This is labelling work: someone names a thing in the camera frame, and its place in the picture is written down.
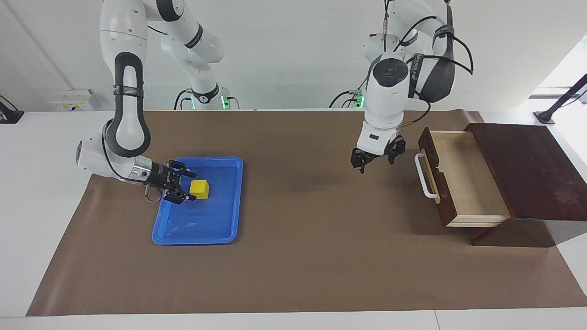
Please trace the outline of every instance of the white handle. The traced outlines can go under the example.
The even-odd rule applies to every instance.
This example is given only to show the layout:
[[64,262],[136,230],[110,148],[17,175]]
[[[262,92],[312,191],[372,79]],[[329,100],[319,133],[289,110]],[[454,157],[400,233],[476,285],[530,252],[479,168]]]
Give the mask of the white handle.
[[416,162],[416,167],[418,168],[418,176],[420,177],[420,183],[422,184],[422,191],[424,195],[428,198],[437,199],[438,195],[433,194],[428,191],[428,186],[426,185],[426,180],[424,179],[424,171],[422,170],[422,166],[420,165],[420,158],[424,158],[423,153],[419,153],[414,157],[414,161]]

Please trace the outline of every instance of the white table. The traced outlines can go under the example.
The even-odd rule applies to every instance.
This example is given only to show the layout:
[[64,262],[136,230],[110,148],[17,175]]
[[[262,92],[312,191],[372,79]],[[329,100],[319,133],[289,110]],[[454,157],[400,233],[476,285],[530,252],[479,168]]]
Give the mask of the white table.
[[[486,122],[535,123],[529,114],[482,113]],[[24,318],[90,174],[75,164],[80,139],[111,112],[30,112],[0,126],[0,329],[584,329],[587,308],[486,311],[393,311],[288,314],[96,315]],[[583,178],[587,164],[555,127]],[[587,291],[587,235],[559,245]]]

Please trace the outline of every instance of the black mount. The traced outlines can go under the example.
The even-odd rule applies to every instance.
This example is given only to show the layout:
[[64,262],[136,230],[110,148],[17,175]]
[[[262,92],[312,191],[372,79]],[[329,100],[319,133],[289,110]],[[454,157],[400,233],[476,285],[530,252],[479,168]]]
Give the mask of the black mount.
[[[392,142],[390,142],[385,148],[383,155],[387,155],[387,160],[390,165],[396,160],[396,157],[406,152],[406,141],[401,135],[398,135]],[[354,148],[350,155],[350,163],[354,168],[359,169],[361,174],[365,173],[365,165],[371,163],[375,158],[379,158],[376,154],[368,153],[359,148]]]
[[560,99],[558,99],[554,105],[551,106],[550,109],[544,112],[535,112],[534,116],[538,119],[539,122],[542,124],[554,124],[555,122],[552,120],[552,115],[560,109],[569,99],[571,99],[578,91],[580,91],[583,86],[587,85],[587,75],[584,75],[576,84],[574,84],[568,92],[566,92]]
[[24,111],[8,109],[4,103],[0,102],[0,124],[16,124],[24,113]]
[[170,160],[167,166],[153,162],[151,175],[147,184],[164,189],[163,199],[174,204],[181,204],[185,200],[195,200],[195,196],[186,193],[181,188],[181,176],[195,179],[196,174],[185,167],[185,163]]

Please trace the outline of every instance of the electrical outlet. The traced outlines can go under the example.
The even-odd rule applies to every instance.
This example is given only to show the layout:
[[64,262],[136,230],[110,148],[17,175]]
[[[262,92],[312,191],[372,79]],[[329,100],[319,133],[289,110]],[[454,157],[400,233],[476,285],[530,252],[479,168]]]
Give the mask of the electrical outlet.
[[54,90],[50,101],[55,111],[94,111],[96,98],[90,89]]
[[226,87],[222,87],[222,91],[220,93],[220,99],[222,100],[222,107],[224,110],[230,110],[230,100],[227,97],[230,95],[230,90]]

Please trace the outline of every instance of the drawer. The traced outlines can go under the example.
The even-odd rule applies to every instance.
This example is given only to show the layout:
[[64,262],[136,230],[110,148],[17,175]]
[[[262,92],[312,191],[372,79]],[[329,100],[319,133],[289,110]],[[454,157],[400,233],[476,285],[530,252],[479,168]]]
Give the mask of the drawer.
[[471,132],[430,131],[415,161],[424,194],[446,227],[493,228],[511,218]]

